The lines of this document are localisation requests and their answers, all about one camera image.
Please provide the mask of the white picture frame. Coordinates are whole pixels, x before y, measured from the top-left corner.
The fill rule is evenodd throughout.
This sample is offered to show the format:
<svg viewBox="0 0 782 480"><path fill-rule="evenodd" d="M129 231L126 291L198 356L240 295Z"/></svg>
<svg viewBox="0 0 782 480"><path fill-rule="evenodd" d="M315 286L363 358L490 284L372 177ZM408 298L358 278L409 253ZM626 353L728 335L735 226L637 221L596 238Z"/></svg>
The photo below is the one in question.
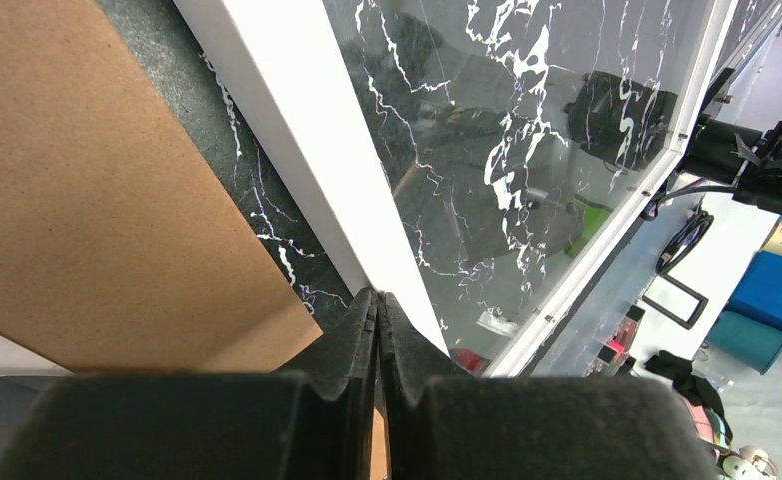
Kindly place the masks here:
<svg viewBox="0 0 782 480"><path fill-rule="evenodd" d="M206 60L267 154L341 279L394 294L442 352L433 307L326 13L328 1L180 1ZM487 376L521 374L567 316L682 157L736 3L712 1L673 134L636 194L615 210L530 332Z"/></svg>

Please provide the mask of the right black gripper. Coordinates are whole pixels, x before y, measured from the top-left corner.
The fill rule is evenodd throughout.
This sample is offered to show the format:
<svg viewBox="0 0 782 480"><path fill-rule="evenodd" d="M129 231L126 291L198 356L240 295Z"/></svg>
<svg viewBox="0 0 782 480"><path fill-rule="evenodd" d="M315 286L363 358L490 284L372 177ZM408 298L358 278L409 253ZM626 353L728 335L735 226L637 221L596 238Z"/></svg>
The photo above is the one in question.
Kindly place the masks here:
<svg viewBox="0 0 782 480"><path fill-rule="evenodd" d="M682 160L682 170L733 189L733 200L782 215L782 121L761 132L707 120Z"/></svg>

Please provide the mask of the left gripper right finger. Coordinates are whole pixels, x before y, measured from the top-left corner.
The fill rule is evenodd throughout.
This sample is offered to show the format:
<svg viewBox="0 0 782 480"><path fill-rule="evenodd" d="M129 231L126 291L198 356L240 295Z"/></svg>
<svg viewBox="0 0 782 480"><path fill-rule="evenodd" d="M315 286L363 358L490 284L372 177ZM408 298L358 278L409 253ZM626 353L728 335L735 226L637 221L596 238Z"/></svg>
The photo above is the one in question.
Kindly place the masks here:
<svg viewBox="0 0 782 480"><path fill-rule="evenodd" d="M711 479L684 403L634 377L481 378L377 308L393 479Z"/></svg>

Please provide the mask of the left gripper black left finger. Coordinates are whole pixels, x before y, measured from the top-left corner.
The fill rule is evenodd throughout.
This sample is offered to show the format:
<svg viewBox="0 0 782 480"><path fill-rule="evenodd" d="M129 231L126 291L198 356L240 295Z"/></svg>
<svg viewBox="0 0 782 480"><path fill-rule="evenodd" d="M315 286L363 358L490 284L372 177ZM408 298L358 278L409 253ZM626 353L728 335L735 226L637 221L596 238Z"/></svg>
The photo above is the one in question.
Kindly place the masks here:
<svg viewBox="0 0 782 480"><path fill-rule="evenodd" d="M270 373L72 376L41 396L0 479L366 479L377 293Z"/></svg>

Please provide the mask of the clear glass sheet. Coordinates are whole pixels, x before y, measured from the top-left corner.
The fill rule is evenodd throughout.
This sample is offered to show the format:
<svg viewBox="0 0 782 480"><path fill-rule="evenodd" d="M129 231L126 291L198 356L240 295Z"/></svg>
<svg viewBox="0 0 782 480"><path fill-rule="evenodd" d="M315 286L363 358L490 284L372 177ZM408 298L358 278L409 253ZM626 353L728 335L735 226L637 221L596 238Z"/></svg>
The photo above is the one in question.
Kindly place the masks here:
<svg viewBox="0 0 782 480"><path fill-rule="evenodd" d="M328 1L453 359L530 332L673 134L712 1Z"/></svg>

